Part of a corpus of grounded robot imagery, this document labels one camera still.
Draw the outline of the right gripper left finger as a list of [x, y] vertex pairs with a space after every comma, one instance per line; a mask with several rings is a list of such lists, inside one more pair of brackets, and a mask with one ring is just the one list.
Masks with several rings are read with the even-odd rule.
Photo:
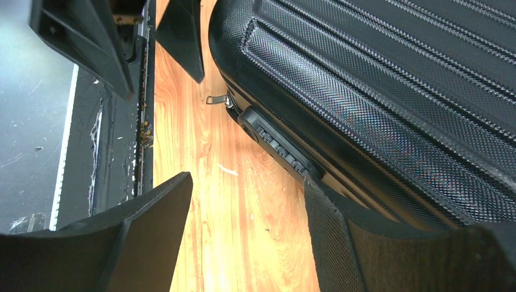
[[192, 189], [181, 172], [57, 231], [1, 235], [1, 290], [169, 291]]

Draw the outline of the black ribbed hard-shell suitcase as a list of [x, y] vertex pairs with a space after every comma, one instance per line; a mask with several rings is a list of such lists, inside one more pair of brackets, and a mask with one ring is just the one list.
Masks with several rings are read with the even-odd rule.
[[515, 220], [514, 1], [217, 1], [209, 47], [298, 181], [423, 230]]

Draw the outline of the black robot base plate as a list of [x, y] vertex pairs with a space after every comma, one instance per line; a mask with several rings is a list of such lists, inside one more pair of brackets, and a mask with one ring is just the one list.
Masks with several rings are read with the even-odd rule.
[[73, 62], [50, 230], [152, 188], [156, 2], [132, 2], [118, 30], [134, 94], [115, 94]]

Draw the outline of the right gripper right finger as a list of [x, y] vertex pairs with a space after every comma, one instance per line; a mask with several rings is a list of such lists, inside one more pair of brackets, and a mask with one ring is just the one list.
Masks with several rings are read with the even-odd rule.
[[514, 291], [515, 223], [428, 232], [304, 180], [321, 291]]

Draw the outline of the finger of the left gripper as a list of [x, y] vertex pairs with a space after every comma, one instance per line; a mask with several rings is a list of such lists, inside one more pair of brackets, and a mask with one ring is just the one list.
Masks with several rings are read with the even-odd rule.
[[198, 0], [170, 0], [155, 33], [156, 41], [197, 83], [204, 79], [200, 13]]
[[132, 1], [32, 1], [29, 26], [51, 49], [130, 98], [134, 85], [118, 28]]

